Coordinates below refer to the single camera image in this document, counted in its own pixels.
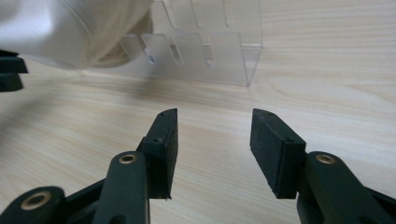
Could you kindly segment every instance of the wood grain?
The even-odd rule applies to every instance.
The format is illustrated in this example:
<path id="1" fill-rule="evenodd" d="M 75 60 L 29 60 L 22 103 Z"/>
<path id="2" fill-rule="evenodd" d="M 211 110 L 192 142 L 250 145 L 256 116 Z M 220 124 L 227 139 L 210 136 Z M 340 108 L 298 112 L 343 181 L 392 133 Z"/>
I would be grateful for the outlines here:
<path id="1" fill-rule="evenodd" d="M 252 109 L 273 111 L 306 142 L 396 197 L 396 2 L 262 1 L 263 44 L 249 88 L 29 62 L 25 90 L 0 94 L 0 210 L 25 191 L 71 194 L 135 150 L 157 113 L 177 107 L 172 201 L 152 223 L 298 223 L 249 151 Z"/>

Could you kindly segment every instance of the white cloth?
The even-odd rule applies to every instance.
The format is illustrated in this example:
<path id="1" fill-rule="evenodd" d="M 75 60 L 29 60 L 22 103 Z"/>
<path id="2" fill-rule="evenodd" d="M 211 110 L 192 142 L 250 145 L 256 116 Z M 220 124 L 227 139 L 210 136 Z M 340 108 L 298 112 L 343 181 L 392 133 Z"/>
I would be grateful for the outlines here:
<path id="1" fill-rule="evenodd" d="M 1 0 L 0 49 L 62 68 L 126 60 L 120 38 L 150 32 L 152 0 Z"/>

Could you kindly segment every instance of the black plastic arm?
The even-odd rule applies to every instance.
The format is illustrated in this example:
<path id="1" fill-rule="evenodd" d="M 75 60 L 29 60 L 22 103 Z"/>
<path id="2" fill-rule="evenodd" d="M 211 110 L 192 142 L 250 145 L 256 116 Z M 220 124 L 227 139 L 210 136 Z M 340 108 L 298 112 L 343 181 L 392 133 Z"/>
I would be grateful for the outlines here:
<path id="1" fill-rule="evenodd" d="M 17 53 L 0 50 L 0 92 L 23 88 L 19 73 L 28 73 L 24 60 Z"/>
<path id="2" fill-rule="evenodd" d="M 30 190 L 6 208 L 0 224 L 147 224 L 149 198 L 170 198 L 177 150 L 171 109 L 157 116 L 137 151 L 113 158 L 105 179 L 68 197 L 57 187 Z"/>
<path id="3" fill-rule="evenodd" d="M 396 223 L 395 200 L 364 187 L 336 156 L 306 154 L 305 141 L 277 115 L 253 110 L 250 148 L 278 199 L 299 192 L 302 223 Z"/>

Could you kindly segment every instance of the light wood surface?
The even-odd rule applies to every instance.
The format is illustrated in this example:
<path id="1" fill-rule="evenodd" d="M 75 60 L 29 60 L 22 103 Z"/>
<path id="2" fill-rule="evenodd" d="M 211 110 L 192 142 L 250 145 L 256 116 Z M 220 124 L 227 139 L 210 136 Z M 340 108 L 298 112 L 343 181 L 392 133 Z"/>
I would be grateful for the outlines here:
<path id="1" fill-rule="evenodd" d="M 0 210 L 29 189 L 69 195 L 104 178 L 174 107 L 173 200 L 150 201 L 152 223 L 299 223 L 296 201 L 275 199 L 249 150 L 255 107 L 396 198 L 396 2 L 262 1 L 262 18 L 249 88 L 28 62 L 25 89 L 0 94 Z"/>

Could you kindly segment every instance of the clear acrylic stand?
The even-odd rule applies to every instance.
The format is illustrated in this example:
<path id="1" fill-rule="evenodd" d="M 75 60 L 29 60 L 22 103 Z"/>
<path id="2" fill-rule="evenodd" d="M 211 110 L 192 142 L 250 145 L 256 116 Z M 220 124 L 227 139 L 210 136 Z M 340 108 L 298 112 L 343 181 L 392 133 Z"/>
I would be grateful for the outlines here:
<path id="1" fill-rule="evenodd" d="M 154 34 L 126 35 L 131 58 L 95 71 L 248 86 L 262 51 L 260 0 L 163 0 L 151 8 Z"/>

